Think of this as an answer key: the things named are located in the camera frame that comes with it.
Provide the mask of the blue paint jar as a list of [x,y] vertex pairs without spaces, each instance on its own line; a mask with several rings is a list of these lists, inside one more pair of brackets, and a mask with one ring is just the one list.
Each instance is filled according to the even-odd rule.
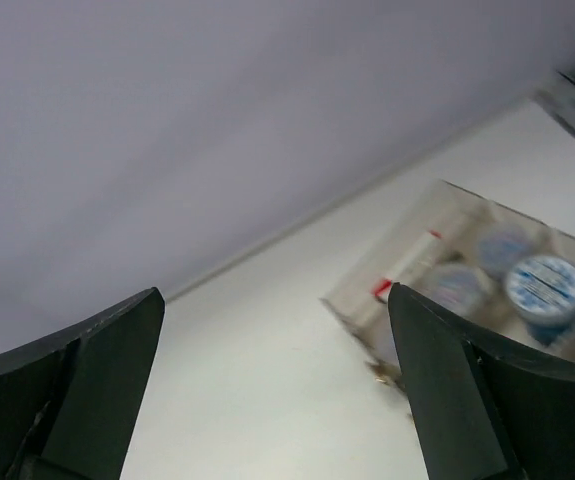
[[575,326],[575,264],[560,256],[521,259],[505,275],[504,292],[528,333],[543,346]]

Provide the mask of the red whiteboard marker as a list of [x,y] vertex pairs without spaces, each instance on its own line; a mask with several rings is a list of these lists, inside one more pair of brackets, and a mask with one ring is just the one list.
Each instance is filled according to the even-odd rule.
[[380,303],[386,303],[394,281],[413,270],[420,263],[420,260],[442,239],[443,235],[437,230],[423,232],[385,271],[381,280],[372,288],[372,296]]

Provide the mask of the clear paperclip jar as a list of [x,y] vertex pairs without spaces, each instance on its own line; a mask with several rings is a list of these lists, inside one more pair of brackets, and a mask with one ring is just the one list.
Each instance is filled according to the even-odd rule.
[[433,268],[423,286],[427,298],[463,318],[474,315],[493,290],[493,282],[480,269],[457,262]]
[[498,222],[484,227],[478,234],[475,258],[491,279],[500,281],[534,249],[534,239],[525,228],[512,222]]

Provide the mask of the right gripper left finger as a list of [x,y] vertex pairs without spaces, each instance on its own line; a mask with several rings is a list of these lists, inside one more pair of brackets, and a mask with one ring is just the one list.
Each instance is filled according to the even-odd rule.
[[0,354],[0,479],[120,477],[164,314],[150,288]]

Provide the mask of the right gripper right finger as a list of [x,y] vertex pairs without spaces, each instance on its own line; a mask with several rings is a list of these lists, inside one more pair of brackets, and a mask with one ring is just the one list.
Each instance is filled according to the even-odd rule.
[[396,283],[388,312],[431,479],[575,479],[575,362]]

